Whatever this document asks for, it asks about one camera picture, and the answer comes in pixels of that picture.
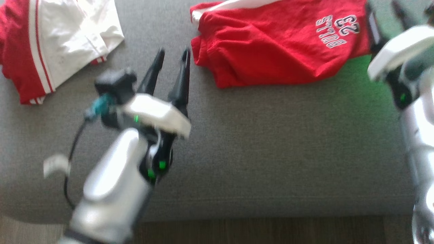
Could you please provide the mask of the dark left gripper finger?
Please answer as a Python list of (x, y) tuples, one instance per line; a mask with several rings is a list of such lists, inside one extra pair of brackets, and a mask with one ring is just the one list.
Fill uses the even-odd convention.
[(180, 59), (180, 70), (175, 85), (168, 95), (168, 101), (186, 117), (188, 117), (189, 104), (190, 58), (191, 51), (186, 48)]
[(157, 52), (152, 64), (150, 65), (146, 75), (144, 76), (142, 82), (140, 83), (137, 93), (146, 93), (149, 95), (154, 95), (156, 82), (158, 80), (158, 75), (162, 69), (165, 57), (164, 48), (160, 48)]

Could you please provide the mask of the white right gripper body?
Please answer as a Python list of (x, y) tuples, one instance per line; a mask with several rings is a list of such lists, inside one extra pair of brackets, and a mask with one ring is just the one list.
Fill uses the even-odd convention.
[(370, 80), (389, 85), (399, 110), (421, 95), (422, 76), (433, 65), (427, 52), (433, 37), (432, 26), (414, 26), (386, 42), (368, 66)]

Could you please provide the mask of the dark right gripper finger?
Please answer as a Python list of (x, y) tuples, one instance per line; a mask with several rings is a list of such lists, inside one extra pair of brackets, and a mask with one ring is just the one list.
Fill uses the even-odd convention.
[(392, 9), (395, 17), (400, 20), (403, 30), (408, 30), (417, 25), (417, 21), (400, 4), (398, 0), (392, 0)]
[(387, 43), (387, 38), (380, 29), (375, 11), (373, 10), (370, 3), (365, 4), (365, 13), (370, 40), (370, 50), (371, 53), (378, 53)]

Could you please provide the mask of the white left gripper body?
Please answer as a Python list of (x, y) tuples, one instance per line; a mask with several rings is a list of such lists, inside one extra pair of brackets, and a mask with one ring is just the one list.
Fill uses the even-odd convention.
[(146, 181), (156, 184), (172, 165), (174, 140), (189, 138), (191, 122), (177, 107), (149, 94), (135, 95), (122, 106), (122, 112), (132, 117), (149, 143), (139, 171)]

